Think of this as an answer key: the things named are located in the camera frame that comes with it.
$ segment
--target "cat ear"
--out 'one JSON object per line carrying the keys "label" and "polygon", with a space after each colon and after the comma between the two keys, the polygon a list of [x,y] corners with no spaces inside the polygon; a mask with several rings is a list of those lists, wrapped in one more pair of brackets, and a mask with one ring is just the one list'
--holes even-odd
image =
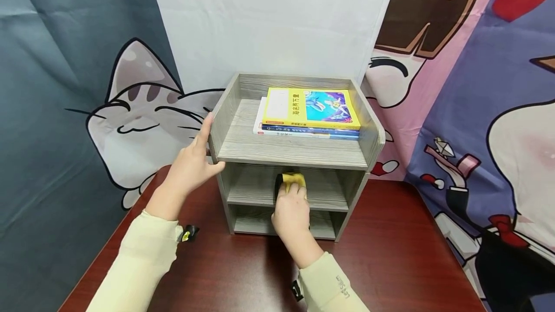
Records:
{"label": "cat ear", "polygon": [[106,94],[106,103],[114,100],[132,86],[145,82],[157,83],[183,94],[181,87],[169,74],[161,60],[156,57],[156,54],[138,39],[132,39],[123,46],[118,56]]}

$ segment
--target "black label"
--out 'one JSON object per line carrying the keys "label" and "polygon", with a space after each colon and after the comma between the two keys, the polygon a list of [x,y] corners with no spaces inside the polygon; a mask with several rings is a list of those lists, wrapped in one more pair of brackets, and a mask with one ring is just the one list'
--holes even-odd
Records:
{"label": "black label", "polygon": [[291,285],[291,291],[293,292],[293,295],[295,295],[295,299],[297,300],[297,302],[303,300],[304,297],[301,294],[301,288],[299,287],[299,283],[296,280],[293,281]]}

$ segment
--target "white backdrop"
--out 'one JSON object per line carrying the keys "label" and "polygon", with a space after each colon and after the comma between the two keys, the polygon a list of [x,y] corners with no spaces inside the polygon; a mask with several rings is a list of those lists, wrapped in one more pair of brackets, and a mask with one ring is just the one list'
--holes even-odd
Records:
{"label": "white backdrop", "polygon": [[157,0],[185,92],[237,71],[362,81],[389,0]]}

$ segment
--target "shelf panel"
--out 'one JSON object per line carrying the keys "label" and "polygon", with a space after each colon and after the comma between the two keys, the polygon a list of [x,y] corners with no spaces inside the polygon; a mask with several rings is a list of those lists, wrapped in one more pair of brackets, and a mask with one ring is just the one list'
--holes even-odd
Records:
{"label": "shelf panel", "polygon": [[[288,172],[279,166],[231,163],[236,173],[230,182],[227,203],[273,207],[275,178]],[[337,173],[331,169],[298,169],[303,174],[311,210],[348,211]]]}
{"label": "shelf panel", "polygon": [[[276,235],[271,222],[273,210],[262,207],[235,208],[235,233]],[[335,240],[335,231],[327,211],[310,211],[310,232],[316,239]]]}
{"label": "shelf panel", "polygon": [[368,169],[358,141],[253,134],[259,105],[260,100],[241,100],[218,152],[218,161]]}

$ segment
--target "pink fabric backdrop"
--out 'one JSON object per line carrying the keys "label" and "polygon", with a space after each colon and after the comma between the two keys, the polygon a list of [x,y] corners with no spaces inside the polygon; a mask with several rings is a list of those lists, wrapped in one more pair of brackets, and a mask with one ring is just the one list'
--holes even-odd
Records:
{"label": "pink fabric backdrop", "polygon": [[[470,15],[468,15],[460,30],[446,44],[438,56],[428,60],[420,69],[402,103],[395,107],[382,108],[376,100],[369,99],[370,105],[384,128],[392,134],[395,140],[394,142],[386,142],[378,158],[374,173],[371,175],[372,178],[394,181],[401,181],[405,178],[405,167],[410,162],[424,119],[484,12],[488,1],[476,0]],[[369,87],[370,85],[365,78],[362,89],[367,95],[369,94]],[[377,176],[375,173],[380,173],[380,166],[390,161],[398,162],[398,167],[390,173],[381,172],[382,175]],[[388,167],[391,168],[394,165],[395,163],[390,163]]]}

